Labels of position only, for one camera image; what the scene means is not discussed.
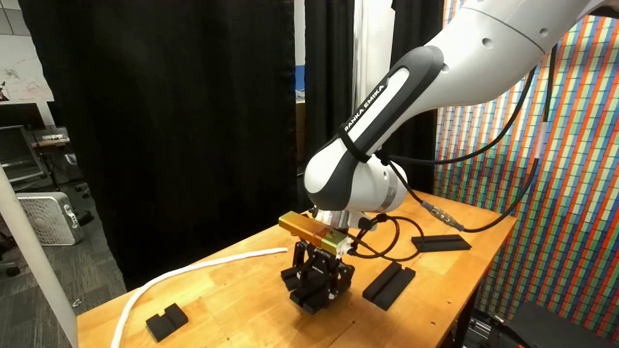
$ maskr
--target black stand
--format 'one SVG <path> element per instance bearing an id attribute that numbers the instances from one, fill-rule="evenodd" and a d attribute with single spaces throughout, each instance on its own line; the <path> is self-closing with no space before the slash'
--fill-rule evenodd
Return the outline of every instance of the black stand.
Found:
<path id="1" fill-rule="evenodd" d="M 338 256 L 307 241 L 296 241 L 292 266 L 280 274 L 290 299 L 307 312 L 315 312 L 350 287 L 352 272 L 354 266 Z"/>
<path id="2" fill-rule="evenodd" d="M 416 235 L 410 241 L 418 247 L 419 252 L 470 249 L 470 243 L 466 243 L 460 233 Z"/>

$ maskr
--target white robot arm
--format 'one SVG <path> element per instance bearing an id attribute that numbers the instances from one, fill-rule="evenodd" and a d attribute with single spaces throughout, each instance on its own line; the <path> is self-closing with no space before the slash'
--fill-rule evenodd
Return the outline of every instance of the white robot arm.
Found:
<path id="1" fill-rule="evenodd" d="M 396 208 L 406 187 L 375 150 L 406 119 L 499 96 L 582 15 L 613 1 L 468 0 L 437 36 L 404 53 L 340 133 L 311 156 L 303 185 L 317 218 L 348 227 L 358 225 L 361 212 Z"/>

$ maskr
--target wooden table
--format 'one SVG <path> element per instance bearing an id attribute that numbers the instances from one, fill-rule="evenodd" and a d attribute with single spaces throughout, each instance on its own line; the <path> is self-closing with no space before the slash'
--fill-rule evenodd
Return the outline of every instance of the wooden table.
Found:
<path id="1" fill-rule="evenodd" d="M 421 196 L 464 225 L 479 225 L 497 216 L 448 198 Z M 414 200 L 406 200 L 394 214 L 414 218 L 427 235 L 454 231 Z M 512 225 L 514 218 L 508 216 L 487 231 L 462 233 L 472 243 L 468 251 L 421 252 L 404 262 L 416 270 L 416 278 L 389 310 L 361 297 L 363 287 L 389 260 L 344 256 L 356 266 L 352 285 L 315 314 L 303 312 L 288 299 L 280 270 L 290 266 L 296 237 L 280 225 L 271 225 L 207 258 L 280 245 L 288 247 L 288 252 L 201 268 L 156 283 L 133 307 L 122 345 L 437 345 L 466 303 L 472 303 L 468 299 Z M 412 225 L 402 223 L 402 237 L 392 254 L 410 254 L 414 247 L 408 239 L 414 233 Z M 367 233 L 365 241 L 385 247 L 390 235 L 392 225 L 385 222 Z M 127 295 L 77 316 L 81 348 L 108 345 Z M 145 318 L 162 312 L 172 301 L 185 310 L 189 322 L 156 343 Z"/>

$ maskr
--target floor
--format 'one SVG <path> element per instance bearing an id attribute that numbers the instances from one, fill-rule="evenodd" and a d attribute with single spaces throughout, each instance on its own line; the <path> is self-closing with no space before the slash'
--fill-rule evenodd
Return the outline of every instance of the floor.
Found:
<path id="1" fill-rule="evenodd" d="M 83 239 L 65 247 L 44 247 L 75 312 L 83 312 L 125 291 L 122 274 L 106 245 L 94 202 L 64 185 L 75 212 L 91 210 L 94 220 L 83 223 Z M 4 252 L 17 260 L 19 274 L 0 274 L 0 348 L 65 348 L 65 339 L 19 249 Z"/>

